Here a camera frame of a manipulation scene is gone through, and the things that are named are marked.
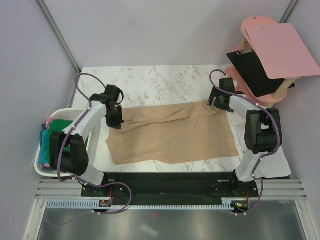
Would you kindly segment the beige t shirt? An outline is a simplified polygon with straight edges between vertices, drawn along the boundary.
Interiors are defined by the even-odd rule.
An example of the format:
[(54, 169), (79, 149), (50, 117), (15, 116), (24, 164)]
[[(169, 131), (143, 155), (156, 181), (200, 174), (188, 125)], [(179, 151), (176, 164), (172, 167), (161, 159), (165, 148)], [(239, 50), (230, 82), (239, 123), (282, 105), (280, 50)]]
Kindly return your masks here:
[(207, 101), (125, 108), (106, 144), (117, 165), (180, 164), (239, 156), (226, 112)]

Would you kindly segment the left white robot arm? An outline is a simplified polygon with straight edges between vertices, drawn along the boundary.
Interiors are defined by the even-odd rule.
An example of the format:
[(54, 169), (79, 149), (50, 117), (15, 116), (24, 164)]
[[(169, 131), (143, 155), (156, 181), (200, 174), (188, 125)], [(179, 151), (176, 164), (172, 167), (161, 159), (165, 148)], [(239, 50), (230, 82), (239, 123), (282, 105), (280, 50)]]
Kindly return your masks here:
[(105, 91), (93, 94), (89, 106), (68, 127), (54, 131), (49, 137), (49, 165), (61, 173), (73, 175), (92, 184), (92, 191), (99, 197), (106, 196), (110, 185), (104, 181), (104, 173), (90, 163), (88, 137), (103, 118), (109, 128), (120, 130), (124, 123), (121, 103), (123, 91), (115, 85), (107, 85)]

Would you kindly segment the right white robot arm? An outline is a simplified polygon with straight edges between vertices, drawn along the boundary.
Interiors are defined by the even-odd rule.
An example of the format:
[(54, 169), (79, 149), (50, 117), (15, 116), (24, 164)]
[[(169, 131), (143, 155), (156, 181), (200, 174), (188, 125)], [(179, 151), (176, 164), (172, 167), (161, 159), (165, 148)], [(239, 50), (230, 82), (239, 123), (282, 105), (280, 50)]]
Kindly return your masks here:
[(245, 118), (246, 151), (235, 170), (237, 179), (229, 184), (233, 196), (240, 197), (247, 191), (245, 182), (283, 178), (291, 174), (281, 149), (281, 122), (276, 108), (266, 109), (236, 92), (232, 78), (222, 78), (219, 86), (213, 85), (207, 104), (230, 113), (236, 111)]

